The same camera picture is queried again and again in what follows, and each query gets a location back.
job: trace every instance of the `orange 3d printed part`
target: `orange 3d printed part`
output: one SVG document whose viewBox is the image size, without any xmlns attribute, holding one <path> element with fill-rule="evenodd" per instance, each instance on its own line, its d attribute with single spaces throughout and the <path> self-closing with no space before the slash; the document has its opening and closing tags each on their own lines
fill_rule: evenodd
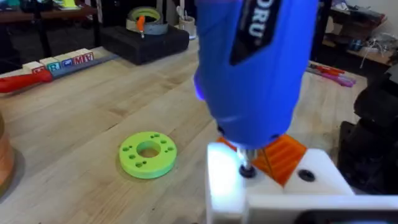
<svg viewBox="0 0 398 224">
<path fill-rule="evenodd" d="M 217 142 L 222 142 L 236 151 L 236 147 L 222 137 Z M 258 150 L 257 158 L 252 164 L 283 186 L 306 150 L 307 148 L 301 143 L 284 134 L 268 146 Z"/>
</svg>

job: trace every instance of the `white cable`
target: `white cable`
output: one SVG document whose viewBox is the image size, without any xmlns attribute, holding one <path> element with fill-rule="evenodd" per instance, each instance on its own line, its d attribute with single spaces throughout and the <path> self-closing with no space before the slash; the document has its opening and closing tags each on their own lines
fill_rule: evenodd
<svg viewBox="0 0 398 224">
<path fill-rule="evenodd" d="M 377 42 L 377 41 L 376 41 L 376 44 L 380 47 L 381 56 L 384 57 L 384 49 L 383 49 L 383 47 L 382 47 L 381 44 L 379 44 L 379 42 Z"/>
<path fill-rule="evenodd" d="M 363 63 L 365 62 L 365 59 L 366 59 L 366 57 L 368 56 L 368 53 L 370 52 L 371 48 L 373 48 L 375 44 L 376 44 L 376 41 L 374 40 L 372 46 L 368 47 L 368 49 L 367 49 L 367 51 L 366 51 L 366 54 L 365 54 L 365 56 L 364 56 L 363 59 L 362 59 L 361 66 L 359 66 L 360 69 L 363 68 Z"/>
</svg>

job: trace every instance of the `cup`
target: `cup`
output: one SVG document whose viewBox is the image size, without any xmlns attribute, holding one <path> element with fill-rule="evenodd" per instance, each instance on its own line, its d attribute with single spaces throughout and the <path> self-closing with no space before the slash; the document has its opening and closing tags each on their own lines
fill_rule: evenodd
<svg viewBox="0 0 398 224">
<path fill-rule="evenodd" d="M 180 24 L 178 28 L 181 30 L 185 30 L 189 33 L 189 39 L 193 40 L 196 38 L 196 27 L 195 27 L 195 18 L 187 16 L 184 19 L 179 17 Z"/>
</svg>

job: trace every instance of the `tool handle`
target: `tool handle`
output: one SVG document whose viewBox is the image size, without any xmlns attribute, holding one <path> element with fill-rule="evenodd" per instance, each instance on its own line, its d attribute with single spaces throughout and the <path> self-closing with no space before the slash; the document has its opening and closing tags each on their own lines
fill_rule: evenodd
<svg viewBox="0 0 398 224">
<path fill-rule="evenodd" d="M 327 74 L 329 74 L 329 75 L 336 75 L 336 76 L 338 76 L 338 75 L 340 75 L 340 74 L 344 74 L 344 73 L 345 73 L 345 71 L 343 71 L 343 70 L 340 70 L 340 69 L 337 69 L 337 68 L 325 67 L 325 66 L 321 66 L 321 65 L 318 65 L 318 66 L 317 66 L 317 69 L 318 69 L 319 71 L 321 71 L 321 72 L 323 72 L 323 73 L 327 73 Z"/>
<path fill-rule="evenodd" d="M 144 31 L 144 23 L 145 23 L 145 16 L 139 16 L 139 19 L 137 21 L 137 28 L 141 32 Z"/>
<path fill-rule="evenodd" d="M 42 70 L 30 75 L 0 78 L 0 93 L 9 93 L 37 83 L 51 82 L 51 80 L 52 76 L 48 70 Z"/>
</svg>

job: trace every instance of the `toy alphabet block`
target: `toy alphabet block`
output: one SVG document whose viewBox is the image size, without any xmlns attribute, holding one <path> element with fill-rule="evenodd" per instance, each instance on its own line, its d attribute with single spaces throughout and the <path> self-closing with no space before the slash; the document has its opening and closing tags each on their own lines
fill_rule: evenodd
<svg viewBox="0 0 398 224">
<path fill-rule="evenodd" d="M 77 50 L 76 52 L 78 52 L 80 55 L 83 56 L 84 62 L 89 62 L 91 60 L 94 60 L 93 52 L 88 49 L 80 49 L 80 50 Z"/>
<path fill-rule="evenodd" d="M 58 55 L 54 59 L 60 62 L 62 68 L 73 66 L 73 60 L 68 54 Z"/>
<path fill-rule="evenodd" d="M 47 68 L 48 71 L 55 71 L 58 69 L 61 69 L 61 64 L 60 62 L 55 59 L 55 58 L 45 58 L 40 60 L 40 63 L 42 63 L 43 65 L 45 65 L 45 67 Z"/>
<path fill-rule="evenodd" d="M 22 70 L 24 71 L 24 73 L 37 73 L 44 69 L 45 66 L 39 62 L 29 62 L 22 65 Z"/>
<path fill-rule="evenodd" d="M 79 51 L 70 52 L 67 53 L 67 55 L 72 58 L 73 65 L 78 65 L 85 62 L 82 54 L 79 53 Z"/>
</svg>

